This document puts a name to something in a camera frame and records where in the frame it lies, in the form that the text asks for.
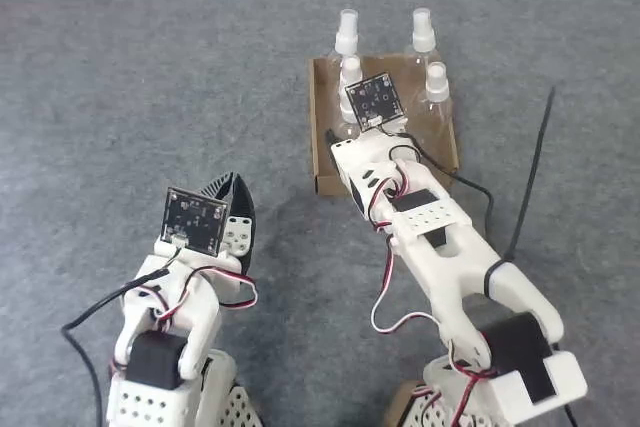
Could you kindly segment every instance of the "white bracket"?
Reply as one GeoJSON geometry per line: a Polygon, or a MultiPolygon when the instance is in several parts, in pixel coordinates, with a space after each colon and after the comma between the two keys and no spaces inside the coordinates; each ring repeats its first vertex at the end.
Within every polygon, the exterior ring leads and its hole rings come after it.
{"type": "Polygon", "coordinates": [[[251,219],[248,217],[233,217],[227,219],[224,227],[222,243],[227,246],[234,257],[242,257],[251,247],[251,219]]]}

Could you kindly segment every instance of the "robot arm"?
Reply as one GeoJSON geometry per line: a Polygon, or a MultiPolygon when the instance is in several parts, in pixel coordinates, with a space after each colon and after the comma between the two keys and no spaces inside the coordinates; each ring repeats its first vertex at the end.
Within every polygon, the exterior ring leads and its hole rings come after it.
{"type": "MultiPolygon", "coordinates": [[[[387,129],[401,131],[402,122],[387,124],[387,129]]],[[[515,424],[586,394],[575,357],[550,352],[549,344],[557,343],[564,332],[557,310],[513,263],[502,263],[487,277],[499,255],[429,169],[416,161],[409,138],[373,129],[332,145],[331,153],[363,217],[391,236],[393,254],[404,261],[429,298],[442,342],[455,347],[459,358],[477,369],[508,365],[517,354],[509,351],[508,343],[505,351],[505,335],[529,329],[535,337],[539,331],[544,352],[527,353],[524,361],[499,368],[504,375],[479,385],[477,397],[484,398],[485,409],[515,424]],[[465,314],[462,299],[485,293],[485,277],[490,297],[522,316],[481,332],[465,314]],[[524,326],[529,316],[535,322],[524,326]],[[531,362],[538,363],[532,367],[531,362]],[[540,390],[544,378],[550,391],[544,392],[544,386],[540,390]]],[[[461,395],[457,387],[449,393],[461,395]]]]}
{"type": "Polygon", "coordinates": [[[211,350],[221,306],[246,308],[257,301],[255,285],[244,275],[254,222],[239,176],[224,176],[202,194],[169,190],[161,236],[136,278],[163,268],[168,274],[122,298],[125,320],[114,350],[110,425],[204,427],[220,425],[229,415],[261,425],[244,389],[234,387],[235,362],[211,350]],[[230,204],[221,200],[229,192],[230,204]],[[236,297],[241,283],[252,287],[253,299],[224,303],[236,297]],[[234,403],[231,397],[243,400],[234,403]]]}

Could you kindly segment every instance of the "perforated plate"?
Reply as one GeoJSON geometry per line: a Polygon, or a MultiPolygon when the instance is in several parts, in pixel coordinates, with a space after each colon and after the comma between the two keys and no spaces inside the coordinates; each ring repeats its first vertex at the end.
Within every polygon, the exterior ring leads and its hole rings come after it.
{"type": "Polygon", "coordinates": [[[233,217],[227,219],[222,243],[227,246],[229,253],[235,257],[242,257],[251,247],[251,219],[247,217],[233,217]]]}
{"type": "Polygon", "coordinates": [[[431,395],[419,397],[413,401],[402,427],[448,427],[447,413],[440,401],[425,410],[430,398],[431,395]]]}
{"type": "MultiPolygon", "coordinates": [[[[457,406],[447,408],[442,400],[436,401],[428,409],[425,406],[431,396],[419,397],[413,401],[402,427],[448,427],[457,406]]],[[[497,427],[484,415],[462,414],[460,427],[497,427]]]]}
{"type": "Polygon", "coordinates": [[[236,386],[231,389],[218,423],[220,427],[262,427],[262,422],[249,402],[247,391],[236,386]]]}
{"type": "Polygon", "coordinates": [[[460,208],[451,199],[430,202],[402,215],[411,225],[416,235],[426,234],[440,227],[446,227],[458,221],[460,208]]]}
{"type": "Polygon", "coordinates": [[[128,427],[183,425],[195,418],[198,389],[187,382],[175,390],[164,390],[124,380],[111,381],[107,419],[128,427]]]}

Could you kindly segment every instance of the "white robotic arm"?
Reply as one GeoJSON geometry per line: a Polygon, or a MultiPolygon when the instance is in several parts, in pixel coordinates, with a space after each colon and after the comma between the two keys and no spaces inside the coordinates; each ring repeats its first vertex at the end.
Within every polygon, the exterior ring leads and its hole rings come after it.
{"type": "MultiPolygon", "coordinates": [[[[404,261],[429,298],[442,342],[476,369],[495,368],[496,356],[512,355],[502,352],[500,342],[492,350],[489,334],[480,332],[463,310],[464,297],[486,294],[488,286],[491,299],[514,313],[533,315],[534,330],[539,326],[547,347],[557,343],[564,332],[560,315],[513,263],[501,263],[487,276],[500,256],[429,169],[416,161],[412,140],[389,133],[402,132],[403,122],[406,119],[386,124],[385,131],[372,129],[355,140],[336,143],[331,153],[363,217],[390,235],[393,254],[404,261]]],[[[515,424],[586,394],[586,382],[572,354],[549,353],[541,360],[553,395],[543,399],[530,395],[530,386],[513,370],[480,382],[468,408],[515,424]]],[[[443,367],[450,367],[446,358],[430,364],[425,381],[439,384],[443,398],[452,403],[463,395],[467,379],[443,367]]]]}
{"type": "Polygon", "coordinates": [[[240,176],[226,174],[200,193],[169,189],[161,235],[136,278],[62,328],[91,374],[98,427],[98,378],[70,331],[118,298],[125,320],[111,363],[106,418],[112,427],[262,426],[234,383],[235,362],[211,349],[221,307],[242,309],[258,300],[246,276],[254,233],[253,202],[240,176]],[[240,284],[251,287],[250,300],[234,301],[240,284]]]}

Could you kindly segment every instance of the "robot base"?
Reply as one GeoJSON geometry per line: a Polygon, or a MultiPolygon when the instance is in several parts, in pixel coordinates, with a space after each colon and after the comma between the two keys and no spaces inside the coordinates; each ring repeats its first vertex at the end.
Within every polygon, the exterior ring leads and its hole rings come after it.
{"type": "Polygon", "coordinates": [[[130,382],[114,374],[107,420],[111,427],[262,427],[243,387],[234,385],[236,364],[210,351],[203,376],[175,390],[130,382]]]}

